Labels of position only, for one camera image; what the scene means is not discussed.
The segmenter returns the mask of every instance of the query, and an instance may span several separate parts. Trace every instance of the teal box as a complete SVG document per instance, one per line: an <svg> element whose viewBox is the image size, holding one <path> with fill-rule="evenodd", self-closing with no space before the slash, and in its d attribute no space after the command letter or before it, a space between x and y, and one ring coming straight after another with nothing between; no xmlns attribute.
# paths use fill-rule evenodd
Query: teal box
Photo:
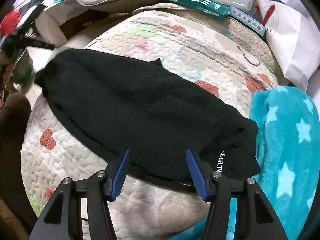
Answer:
<svg viewBox="0 0 320 240"><path fill-rule="evenodd" d="M230 7L230 16L247 25L260 36L263 36L266 32L265 26L233 6Z"/></svg>
<svg viewBox="0 0 320 240"><path fill-rule="evenodd" d="M229 14L229 7L211 0L164 0L191 9L202 11L218 19L224 19Z"/></svg>

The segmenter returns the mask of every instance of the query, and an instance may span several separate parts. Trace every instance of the green packaging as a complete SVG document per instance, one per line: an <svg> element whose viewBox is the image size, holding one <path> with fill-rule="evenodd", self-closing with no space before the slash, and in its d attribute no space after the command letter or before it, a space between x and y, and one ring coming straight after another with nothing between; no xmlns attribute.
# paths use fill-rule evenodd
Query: green packaging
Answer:
<svg viewBox="0 0 320 240"><path fill-rule="evenodd" d="M190 9L195 9L209 14L218 19L224 19L230 11L228 6L211 0L163 0L176 3Z"/></svg>

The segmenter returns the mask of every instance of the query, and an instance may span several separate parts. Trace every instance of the metal screw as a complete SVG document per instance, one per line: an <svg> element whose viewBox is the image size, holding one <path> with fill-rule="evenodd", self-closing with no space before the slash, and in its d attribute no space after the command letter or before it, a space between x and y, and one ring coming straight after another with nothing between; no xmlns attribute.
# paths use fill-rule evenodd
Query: metal screw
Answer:
<svg viewBox="0 0 320 240"><path fill-rule="evenodd" d="M212 173L212 176L214 176L215 178L220 178L220 177L221 177L221 172L214 171L214 172Z"/></svg>
<svg viewBox="0 0 320 240"><path fill-rule="evenodd" d="M251 184L251 185L256 183L256 181L255 181L254 178L249 178L249 179L247 179L247 182L248 182L249 184Z"/></svg>
<svg viewBox="0 0 320 240"><path fill-rule="evenodd" d="M99 178L103 177L105 174L106 174L105 171L98 171L98 172L97 172L97 176L98 176Z"/></svg>
<svg viewBox="0 0 320 240"><path fill-rule="evenodd" d="M63 184L69 184L71 181L72 181L71 178L65 178L65 179L63 180Z"/></svg>

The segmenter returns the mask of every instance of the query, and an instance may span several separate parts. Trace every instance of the knit hat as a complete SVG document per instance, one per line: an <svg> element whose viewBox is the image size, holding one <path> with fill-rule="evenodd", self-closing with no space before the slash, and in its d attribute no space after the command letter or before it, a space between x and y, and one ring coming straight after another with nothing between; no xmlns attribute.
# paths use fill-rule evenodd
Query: knit hat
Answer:
<svg viewBox="0 0 320 240"><path fill-rule="evenodd" d="M20 20L21 17L18 10L13 10L8 13L0 25L0 39L7 34L11 34L14 28L17 27Z"/></svg>

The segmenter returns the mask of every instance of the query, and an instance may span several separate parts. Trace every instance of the blue gripper pad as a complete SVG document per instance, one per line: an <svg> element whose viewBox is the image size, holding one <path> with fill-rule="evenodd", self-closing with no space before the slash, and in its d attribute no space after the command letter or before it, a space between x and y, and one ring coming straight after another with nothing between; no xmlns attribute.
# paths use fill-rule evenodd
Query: blue gripper pad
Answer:
<svg viewBox="0 0 320 240"><path fill-rule="evenodd" d="M202 198L203 201L207 201L209 196L206 191L205 178L198 166L193 153L190 150L187 150L187 165L198 195Z"/></svg>
<svg viewBox="0 0 320 240"><path fill-rule="evenodd" d="M116 174L114 176L114 179L112 181L112 191L110 194L110 198L115 201L116 198L120 195L122 186L124 184L125 177L128 173L128 168L130 164L130 150L128 149L125 153L118 170L116 171Z"/></svg>

